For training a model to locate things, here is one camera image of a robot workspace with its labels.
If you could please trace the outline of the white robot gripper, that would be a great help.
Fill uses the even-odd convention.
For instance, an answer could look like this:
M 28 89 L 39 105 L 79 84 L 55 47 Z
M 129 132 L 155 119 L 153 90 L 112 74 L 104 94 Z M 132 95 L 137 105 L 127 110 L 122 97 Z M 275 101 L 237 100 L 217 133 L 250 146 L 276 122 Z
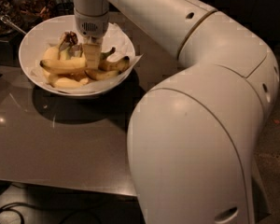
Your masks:
M 100 16 L 84 15 L 74 9 L 76 28 L 83 37 L 101 38 L 105 35 L 109 24 L 109 13 Z M 97 69 L 101 60 L 102 46 L 91 39 L 84 39 L 83 53 L 88 68 Z

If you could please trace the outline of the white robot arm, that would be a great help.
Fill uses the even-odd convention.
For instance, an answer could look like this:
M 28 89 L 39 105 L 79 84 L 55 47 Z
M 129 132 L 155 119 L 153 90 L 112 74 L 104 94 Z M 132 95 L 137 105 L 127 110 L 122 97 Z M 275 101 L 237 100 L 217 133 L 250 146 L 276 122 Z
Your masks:
M 272 50 L 199 0 L 74 0 L 79 32 L 100 38 L 110 7 L 181 66 L 143 96 L 127 132 L 146 224 L 255 224 L 253 153 L 280 82 Z

